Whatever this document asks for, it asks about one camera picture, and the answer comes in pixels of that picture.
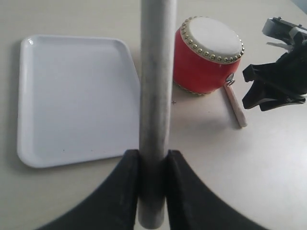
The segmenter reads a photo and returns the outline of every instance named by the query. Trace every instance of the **red drum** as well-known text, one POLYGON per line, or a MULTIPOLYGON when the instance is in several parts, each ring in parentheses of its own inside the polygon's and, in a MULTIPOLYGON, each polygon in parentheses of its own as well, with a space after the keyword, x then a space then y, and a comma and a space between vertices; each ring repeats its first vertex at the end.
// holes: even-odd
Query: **red drum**
POLYGON ((243 43, 227 25, 208 17, 190 17, 177 30, 173 79, 195 94, 207 94, 234 82, 243 43))

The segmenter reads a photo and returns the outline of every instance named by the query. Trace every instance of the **metal pole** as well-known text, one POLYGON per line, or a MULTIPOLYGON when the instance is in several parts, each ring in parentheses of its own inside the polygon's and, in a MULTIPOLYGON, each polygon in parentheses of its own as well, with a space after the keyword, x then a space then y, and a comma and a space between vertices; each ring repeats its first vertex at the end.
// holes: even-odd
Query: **metal pole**
POLYGON ((164 219, 164 159, 168 151, 177 0, 142 0, 139 222, 164 219))

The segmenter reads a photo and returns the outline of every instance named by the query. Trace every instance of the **white tray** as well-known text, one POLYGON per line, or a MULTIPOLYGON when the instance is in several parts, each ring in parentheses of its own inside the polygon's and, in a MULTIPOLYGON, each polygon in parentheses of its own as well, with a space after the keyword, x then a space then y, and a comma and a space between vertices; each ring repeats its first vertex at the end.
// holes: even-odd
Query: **white tray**
POLYGON ((117 39, 34 35, 21 43, 17 151, 36 168, 138 148, 139 79, 117 39))

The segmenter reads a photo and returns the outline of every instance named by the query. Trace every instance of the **drumstick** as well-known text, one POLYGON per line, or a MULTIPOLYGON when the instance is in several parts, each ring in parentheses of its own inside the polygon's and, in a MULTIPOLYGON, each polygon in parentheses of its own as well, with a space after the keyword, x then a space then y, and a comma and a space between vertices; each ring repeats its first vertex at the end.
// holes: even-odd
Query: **drumstick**
POLYGON ((248 124, 246 122, 246 118, 244 116, 243 111, 241 110, 241 107, 236 99, 236 96, 234 94, 234 91, 231 87, 231 85, 227 85, 227 83, 224 84, 224 89, 226 91, 227 97, 230 101, 230 104, 234 110, 234 113, 236 115, 236 119, 241 126, 241 128, 246 127, 248 124))

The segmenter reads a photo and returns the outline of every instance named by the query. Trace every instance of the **table surface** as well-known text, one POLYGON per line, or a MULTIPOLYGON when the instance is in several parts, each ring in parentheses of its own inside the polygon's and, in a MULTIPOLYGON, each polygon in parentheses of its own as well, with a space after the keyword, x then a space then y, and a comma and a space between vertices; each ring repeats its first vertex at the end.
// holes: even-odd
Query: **table surface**
MULTIPOLYGON (((284 50, 261 33, 266 19, 307 25, 289 0, 180 0, 177 26, 190 16, 227 23, 246 53, 233 88, 250 88, 242 70, 274 62, 284 50)), ((32 169, 16 154, 20 41, 34 34, 107 36, 124 40, 140 69, 139 0, 0 0, 0 229, 32 230, 74 207, 109 175, 120 158, 32 169)), ((170 148, 181 150, 197 175, 225 202, 272 230, 307 229, 307 105, 245 111, 239 129, 223 91, 194 97, 174 87, 170 148)), ((135 229, 142 229, 136 222, 135 229)), ((169 229, 167 217, 161 229, 169 229)))

